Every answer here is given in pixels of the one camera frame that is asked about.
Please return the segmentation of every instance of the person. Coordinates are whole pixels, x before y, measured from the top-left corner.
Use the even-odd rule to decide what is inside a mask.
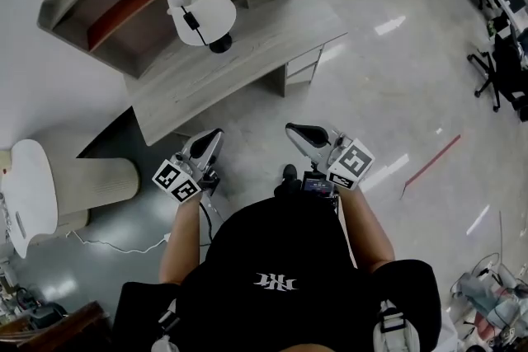
[[[432,268],[394,260],[361,190],[339,189],[354,266],[335,209],[300,186],[295,168],[286,166],[275,196],[230,217],[202,264],[200,198],[181,204],[161,284],[123,286],[116,348],[151,350],[172,303],[177,318],[168,333],[181,352],[368,351],[380,301],[388,299],[416,328],[420,351],[433,350],[441,304]]]

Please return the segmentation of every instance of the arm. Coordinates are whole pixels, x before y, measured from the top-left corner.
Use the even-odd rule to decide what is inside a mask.
[[[338,189],[348,241],[358,268],[373,273],[383,264],[394,261],[393,246],[372,213],[361,189]]]
[[[200,200],[180,204],[159,267],[161,283],[180,284],[200,264]]]

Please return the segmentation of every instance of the red tape line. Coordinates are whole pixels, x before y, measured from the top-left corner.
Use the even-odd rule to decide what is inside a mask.
[[[453,144],[456,143],[458,140],[460,139],[460,135],[457,135],[456,137],[453,138],[453,140],[448,143],[445,147],[443,147],[442,150],[440,150],[440,152],[435,155],[430,161],[429,163],[427,163],[424,167],[422,167],[422,169],[420,169],[419,171],[417,171],[412,177],[411,179],[409,179],[407,182],[405,182],[405,186],[403,187],[403,192],[405,192],[405,188],[407,188],[409,185],[411,185],[424,171],[426,171],[426,169],[428,169],[432,163],[434,163],[436,160],[438,160],[440,157],[442,157],[442,155],[447,151],[449,150],[451,147],[453,147]]]

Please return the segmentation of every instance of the table lamp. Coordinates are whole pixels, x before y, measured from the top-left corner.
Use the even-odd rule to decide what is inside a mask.
[[[230,0],[167,0],[181,41],[188,45],[208,45],[215,53],[231,47],[229,30],[237,17]]]

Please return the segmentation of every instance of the desk drawer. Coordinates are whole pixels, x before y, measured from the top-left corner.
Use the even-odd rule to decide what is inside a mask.
[[[292,75],[291,77],[286,77],[286,85],[296,84],[298,82],[310,82],[312,80],[312,76],[314,75],[316,66],[317,64],[314,63],[306,67],[302,71],[297,72],[295,75]]]
[[[316,63],[319,59],[319,54],[321,53],[321,49],[323,47],[318,47],[316,49],[310,50],[309,52],[302,54],[298,58],[295,58],[288,62],[288,69],[286,71],[286,75],[291,75],[292,73],[296,73],[300,71],[303,68],[306,68],[308,65],[311,65],[312,63]]]

